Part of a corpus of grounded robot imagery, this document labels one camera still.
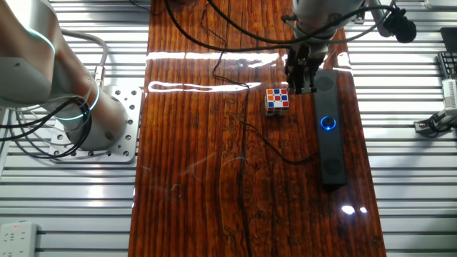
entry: wooden table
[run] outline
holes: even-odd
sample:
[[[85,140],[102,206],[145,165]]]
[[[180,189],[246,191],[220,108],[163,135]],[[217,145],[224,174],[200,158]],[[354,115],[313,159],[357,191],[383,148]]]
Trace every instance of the wooden table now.
[[[281,22],[291,1],[217,4],[255,34],[292,38]],[[174,13],[198,40],[224,47],[200,25],[204,5]],[[163,7],[157,1],[152,9]],[[265,46],[211,8],[204,26],[230,47]],[[332,48],[325,68],[338,67],[346,51]],[[318,153],[312,95],[291,96],[286,117],[264,114],[266,89],[286,88],[284,50],[224,55],[216,73],[249,83],[247,108],[245,87],[211,75],[219,53],[185,39],[166,14],[151,18],[148,52],[129,256],[386,256],[348,69],[337,74],[348,185],[328,193],[317,156],[289,164],[261,138],[291,160]]]

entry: rubik's cube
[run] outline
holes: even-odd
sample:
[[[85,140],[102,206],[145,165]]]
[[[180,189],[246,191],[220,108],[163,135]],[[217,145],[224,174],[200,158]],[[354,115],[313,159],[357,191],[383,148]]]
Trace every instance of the rubik's cube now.
[[[267,89],[265,95],[265,112],[267,116],[285,116],[289,102],[286,89]]]

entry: robotic arm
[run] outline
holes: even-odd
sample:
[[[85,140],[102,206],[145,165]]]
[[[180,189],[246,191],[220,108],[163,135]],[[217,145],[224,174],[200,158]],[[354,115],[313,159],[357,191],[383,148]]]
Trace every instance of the robotic arm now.
[[[295,37],[299,38],[311,35],[319,28],[365,5],[366,0],[293,0],[294,15],[286,16],[283,20],[295,31]],[[381,4],[379,0],[368,0],[368,5],[372,7]],[[374,9],[371,12],[380,35],[384,37],[395,35],[401,43],[409,43],[415,39],[416,25],[404,17],[405,10],[397,8],[389,17],[382,9]],[[325,59],[328,45],[332,43],[331,40],[336,31],[350,21],[351,18],[306,41],[292,45],[286,62],[286,75],[291,93],[308,94],[316,92],[313,85],[314,76]]]
[[[0,106],[41,105],[51,113],[79,97],[92,118],[82,149],[104,150],[122,136],[126,109],[100,87],[101,72],[92,76],[70,49],[48,0],[0,0],[0,35]],[[57,116],[77,142],[83,134],[79,106],[70,104]]]

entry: teal light ring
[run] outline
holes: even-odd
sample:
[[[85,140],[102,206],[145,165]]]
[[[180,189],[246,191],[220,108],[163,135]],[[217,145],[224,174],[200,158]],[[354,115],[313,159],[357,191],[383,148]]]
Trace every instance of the teal light ring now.
[[[92,106],[89,108],[90,111],[92,111],[92,109],[95,108],[95,105],[97,105],[97,102],[99,101],[99,97],[100,97],[100,88],[97,87],[97,97],[95,98],[95,101],[94,101],[94,103],[92,104]],[[73,117],[73,118],[59,118],[59,117],[56,116],[56,119],[61,120],[61,121],[73,121],[73,120],[82,118],[82,117],[83,117],[84,115],[86,115],[86,114],[87,114],[87,113],[79,114],[78,116]]]
[[[38,31],[36,31],[34,29],[30,29],[30,28],[26,28],[26,30],[28,32],[30,32],[31,34],[33,34],[35,36],[38,36],[39,38],[43,39],[46,43],[49,44],[49,46],[51,46],[52,51],[54,51],[54,54],[56,54],[56,49],[54,48],[54,45],[49,41],[49,39],[47,39],[45,36],[43,36],[43,34],[39,33]]]

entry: black cable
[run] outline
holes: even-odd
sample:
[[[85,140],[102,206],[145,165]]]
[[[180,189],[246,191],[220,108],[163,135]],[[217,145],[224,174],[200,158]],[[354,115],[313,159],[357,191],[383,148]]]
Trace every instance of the black cable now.
[[[267,39],[267,38],[252,34],[251,32],[243,29],[241,26],[239,26],[234,21],[232,21],[222,10],[220,10],[220,8],[217,7],[217,5],[215,5],[213,0],[207,0],[207,1],[213,7],[214,11],[216,11],[230,25],[235,27],[235,29],[238,29],[239,31],[241,31],[241,33],[243,33],[245,35],[248,35],[248,36],[252,37],[253,39],[256,39],[256,40],[259,40],[259,41],[263,41],[263,42],[266,42],[266,43],[270,43],[270,44],[294,44],[294,43],[299,43],[299,42],[308,40],[308,39],[310,39],[310,38],[312,38],[314,36],[319,35],[320,33],[326,31],[327,29],[329,29],[329,28],[331,28],[333,26],[339,25],[342,21],[345,21],[345,20],[351,18],[352,16],[364,13],[366,11],[379,10],[379,9],[385,9],[385,10],[389,10],[389,11],[395,11],[396,10],[393,7],[385,6],[385,5],[362,7],[360,9],[357,9],[355,11],[350,12],[349,14],[346,14],[346,15],[340,17],[339,19],[337,19],[335,21],[332,21],[331,23],[321,27],[320,29],[316,30],[315,32],[313,32],[313,33],[311,33],[309,35],[302,36],[302,37],[299,37],[297,39],[292,39],[292,40],[275,40],[275,39]]]
[[[202,15],[201,17],[201,25],[202,27],[204,27],[207,31],[209,31],[210,33],[214,34],[215,36],[217,36],[218,38],[220,38],[226,45],[228,45],[228,42],[227,40],[223,39],[221,36],[219,36],[216,32],[210,30],[210,28],[207,28],[205,26],[203,26],[203,21],[204,21],[204,15],[206,13],[206,7],[204,9],[204,14]],[[230,82],[230,83],[233,83],[233,84],[236,84],[236,85],[239,85],[239,86],[243,86],[243,87],[246,87],[247,88],[247,93],[246,95],[244,96],[244,100],[243,100],[243,109],[241,110],[241,113],[239,115],[237,115],[236,117],[238,118],[238,120],[244,125],[244,126],[248,126],[248,127],[251,127],[254,129],[254,131],[260,135],[260,137],[263,139],[263,141],[268,145],[270,146],[286,163],[290,163],[290,164],[302,164],[304,162],[307,162],[309,160],[311,160],[314,156],[317,156],[317,153],[313,154],[313,155],[310,155],[308,157],[305,157],[301,160],[297,160],[297,161],[294,161],[294,160],[289,160],[287,159],[276,147],[274,147],[274,145],[272,143],[270,143],[270,141],[265,137],[263,136],[263,134],[254,126],[254,125],[251,125],[245,121],[242,121],[241,120],[241,117],[240,115],[243,114],[246,109],[247,109],[247,101],[248,101],[248,97],[249,97],[249,93],[251,92],[251,87],[248,85],[248,84],[245,84],[245,83],[241,83],[241,82],[237,82],[237,81],[234,81],[234,80],[231,80],[229,78],[226,78],[224,76],[220,76],[220,75],[217,75],[216,74],[216,70],[217,68],[221,65],[221,62],[222,62],[222,56],[225,54],[225,52],[221,52],[221,55],[217,61],[217,64],[214,66],[214,69],[213,69],[213,72],[212,72],[212,75],[217,78],[217,79],[221,79],[221,80],[224,80],[224,81],[227,81],[227,82]]]
[[[91,131],[91,127],[92,127],[92,120],[91,120],[91,117],[90,117],[90,109],[89,109],[89,106],[87,104],[83,104],[80,106],[80,109],[81,109],[81,112],[84,114],[83,117],[81,118],[82,119],[82,122],[85,124],[84,125],[84,129],[83,131],[81,132],[81,137],[80,139],[74,144],[73,147],[71,147],[68,151],[65,151],[64,153],[60,153],[60,154],[57,154],[57,155],[51,155],[45,151],[43,151],[42,149],[40,149],[35,143],[33,143],[30,138],[28,136],[25,136],[25,139],[37,150],[39,151],[40,153],[42,153],[43,155],[45,156],[40,156],[40,155],[36,155],[34,153],[30,153],[28,152],[23,146],[21,146],[21,144],[17,141],[17,140],[14,140],[14,143],[25,153],[27,154],[28,156],[30,157],[33,157],[33,158],[40,158],[40,159],[55,159],[55,158],[63,158],[63,157],[66,157],[66,156],[69,156],[71,155],[72,153],[74,153],[78,148],[80,148],[82,146],[82,144],[85,142],[85,140],[87,139],[87,137],[89,136],[89,133]],[[12,112],[10,112],[9,114],[9,121],[8,123],[10,123],[10,120],[11,120],[11,116],[12,116]],[[19,117],[19,114],[16,112],[16,117],[17,117],[17,121],[18,123],[20,124],[21,123],[21,119]],[[22,133],[25,134],[25,130],[23,127],[20,128]],[[10,133],[12,136],[14,136],[14,132],[13,132],[13,129],[10,128]]]
[[[187,32],[181,27],[179,22],[176,20],[176,18],[173,15],[173,11],[171,10],[169,0],[165,0],[165,8],[169,13],[170,19],[173,22],[174,26],[183,34],[188,40],[192,41],[195,44],[198,44],[199,46],[202,46],[204,48],[214,50],[214,51],[223,51],[223,52],[231,52],[231,53],[241,53],[241,52],[247,52],[247,51],[263,51],[263,50],[274,50],[274,49],[290,49],[291,47],[289,45],[278,45],[278,46],[261,46],[261,47],[253,47],[253,48],[244,48],[244,49],[227,49],[227,48],[221,48],[217,46],[212,46],[209,44],[205,44],[203,42],[198,41],[191,35],[187,34]]]
[[[146,7],[144,7],[144,6],[141,6],[141,5],[139,5],[139,4],[135,3],[135,2],[133,2],[132,0],[129,0],[129,2],[130,2],[130,4],[133,4],[134,6],[137,6],[137,7],[139,7],[139,8],[142,8],[142,9],[147,10],[152,16],[159,16],[159,15],[161,15],[161,14],[165,11],[165,8],[164,8],[164,9],[162,9],[162,11],[160,11],[159,13],[153,14],[152,11],[151,11],[150,9],[148,9],[148,8],[146,8]]]
[[[438,114],[434,114],[430,117],[430,119],[428,120],[428,127],[433,131],[433,132],[436,132],[436,133],[444,133],[444,132],[448,132],[452,129],[453,125],[451,124],[448,124],[444,129],[438,129],[436,126],[435,126],[435,118],[438,117]]]
[[[32,121],[32,122],[29,122],[27,124],[22,124],[22,125],[0,125],[0,128],[1,129],[18,129],[20,128],[21,126],[23,128],[26,128],[26,127],[29,127],[29,126],[32,126],[32,125],[35,125],[35,124],[38,124],[38,123],[42,123],[44,121],[44,123],[46,123],[49,119],[51,119],[54,115],[56,115],[58,112],[62,111],[65,107],[67,107],[68,105],[70,104],[74,104],[74,103],[78,103],[77,101],[77,97],[73,97],[73,98],[70,98],[69,100],[67,100],[65,103],[63,103],[62,105],[60,105],[57,109],[55,109],[54,111],[52,111],[50,114],[46,115],[45,117],[41,118],[41,119],[37,119],[35,121]]]

